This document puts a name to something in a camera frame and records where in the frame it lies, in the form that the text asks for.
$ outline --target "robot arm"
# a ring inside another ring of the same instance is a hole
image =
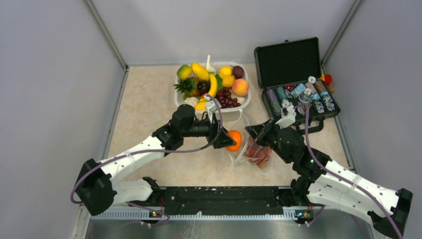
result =
[[[135,182],[122,182],[122,179],[146,163],[165,157],[169,153],[202,149],[175,151],[183,145],[184,137],[206,137],[209,145],[214,148],[234,145],[235,141],[227,135],[227,130],[219,128],[213,102],[208,102],[206,108],[208,119],[199,120],[195,117],[195,109],[192,106],[181,105],[167,124],[135,147],[99,162],[93,159],[86,161],[77,183],[95,167],[99,169],[82,180],[75,192],[91,215],[104,212],[112,204],[147,200],[153,192],[149,183],[143,179]]]
[[[342,167],[328,155],[313,149],[314,155],[327,170],[341,175],[353,184],[350,185],[324,171],[310,155],[304,144],[304,137],[293,128],[287,127],[289,123],[294,122],[295,114],[292,110],[284,110],[284,115],[278,122],[270,119],[263,124],[246,127],[258,145],[269,146],[286,163],[293,163],[293,170],[300,175],[291,183],[291,194],[283,198],[284,206],[305,206],[309,203],[327,205],[363,219],[388,237],[398,238],[380,207],[371,197],[359,190],[363,188],[388,212],[403,234],[412,193],[406,189],[395,191],[381,187]]]
[[[135,182],[122,182],[122,179],[146,163],[165,157],[183,145],[184,137],[206,137],[209,145],[222,148],[235,142],[220,129],[215,117],[215,105],[208,105],[208,119],[197,119],[195,110],[188,105],[178,107],[172,119],[157,129],[146,140],[115,157],[84,163],[76,186],[76,193],[91,215],[98,215],[112,204],[128,201],[150,201],[153,193],[160,194],[160,188],[151,179]],[[358,188],[364,188],[380,202],[403,234],[412,201],[412,193],[406,189],[398,191],[383,188],[339,165],[328,155],[313,149],[318,161],[328,170],[336,172],[353,185],[326,173],[313,160],[304,144],[304,138],[293,128],[296,113],[292,106],[284,108],[282,118],[273,119],[245,129],[258,145],[269,146],[286,163],[293,163],[300,177],[291,182],[291,190],[277,196],[278,204],[283,207],[308,206],[309,203],[327,205],[355,215],[380,233],[398,238],[383,211],[368,195]]]

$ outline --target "banana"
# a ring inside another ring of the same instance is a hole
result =
[[[217,78],[215,77],[213,73],[210,73],[210,84],[211,86],[210,86],[210,91],[208,91],[208,94],[212,97],[215,97],[218,90],[218,82],[217,82]]]
[[[204,81],[208,81],[210,79],[210,75],[208,71],[200,64],[193,62],[191,64],[191,68],[194,74],[198,76],[199,79],[204,80]]]

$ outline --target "plastic bag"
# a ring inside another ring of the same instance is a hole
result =
[[[249,158],[248,161],[251,164],[255,164],[259,168],[264,168],[271,159],[271,153],[272,150],[270,147],[257,145],[252,137],[249,137],[243,158]]]
[[[228,128],[228,130],[237,130],[242,135],[242,143],[240,148],[236,152],[228,152],[232,166],[239,163],[248,161],[249,163],[263,168],[266,163],[271,159],[271,149],[269,147],[262,147],[257,145],[252,137],[249,136],[245,127],[248,125],[254,125],[256,122],[246,116],[243,110],[240,110],[239,118]]]

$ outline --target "white wall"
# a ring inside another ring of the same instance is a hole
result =
[[[365,1],[327,71],[364,177],[414,194],[405,238],[421,238],[422,1]]]
[[[1,1],[0,32],[0,238],[68,238],[122,70],[81,0]]]
[[[128,64],[253,62],[257,46],[317,36],[321,57],[354,0],[94,0]]]

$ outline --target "grapes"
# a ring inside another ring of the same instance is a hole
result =
[[[228,87],[224,87],[217,92],[215,98],[221,104],[222,109],[235,108],[240,106],[240,103],[237,102],[237,98],[232,98],[231,95],[232,93]]]

